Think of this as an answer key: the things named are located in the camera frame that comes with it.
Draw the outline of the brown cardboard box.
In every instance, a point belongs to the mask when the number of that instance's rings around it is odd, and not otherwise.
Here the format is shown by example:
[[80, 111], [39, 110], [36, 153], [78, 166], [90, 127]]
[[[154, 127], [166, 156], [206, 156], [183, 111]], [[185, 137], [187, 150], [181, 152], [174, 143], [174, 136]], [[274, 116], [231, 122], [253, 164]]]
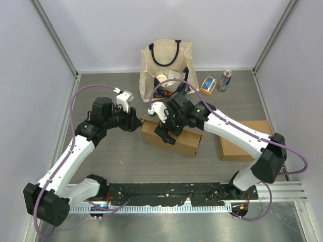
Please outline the brown cardboard box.
[[[272, 135], [270, 124], [267, 120], [251, 120], [251, 121], [240, 121], [241, 124], [256, 130], [261, 133]], [[223, 137], [217, 136], [219, 145], [219, 156], [220, 161], [229, 162], [253, 162], [254, 158], [239, 146], [226, 140]]]

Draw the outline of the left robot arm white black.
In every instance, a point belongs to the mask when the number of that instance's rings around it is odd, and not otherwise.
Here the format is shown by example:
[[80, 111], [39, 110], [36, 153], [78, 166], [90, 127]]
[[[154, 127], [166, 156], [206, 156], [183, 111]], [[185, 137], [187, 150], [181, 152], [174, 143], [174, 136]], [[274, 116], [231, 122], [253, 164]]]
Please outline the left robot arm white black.
[[133, 98], [130, 92], [124, 91], [116, 96], [115, 102], [108, 97], [99, 97], [93, 102], [87, 119], [76, 127], [75, 137], [51, 170], [37, 184], [28, 183], [24, 188], [28, 214], [57, 227], [67, 218], [70, 209], [83, 201], [89, 198], [102, 201], [107, 197], [107, 181], [101, 176], [88, 175], [71, 188], [68, 184], [108, 130], [120, 128], [133, 132], [142, 126], [136, 109], [129, 105]]

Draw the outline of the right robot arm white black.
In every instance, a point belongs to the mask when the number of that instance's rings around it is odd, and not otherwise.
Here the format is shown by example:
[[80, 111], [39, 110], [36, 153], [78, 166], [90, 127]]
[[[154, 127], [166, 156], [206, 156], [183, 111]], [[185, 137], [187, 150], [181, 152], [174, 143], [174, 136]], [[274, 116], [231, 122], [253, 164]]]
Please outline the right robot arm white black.
[[255, 131], [205, 101], [193, 104], [177, 93], [167, 103], [151, 103], [147, 112], [150, 116], [158, 116], [154, 132], [164, 143], [175, 145], [176, 140], [170, 134], [178, 137], [185, 127], [198, 128], [225, 138], [254, 158], [252, 164], [236, 172], [229, 181], [227, 193], [233, 199], [240, 199], [260, 182], [274, 183], [287, 159], [285, 138], [281, 134]]

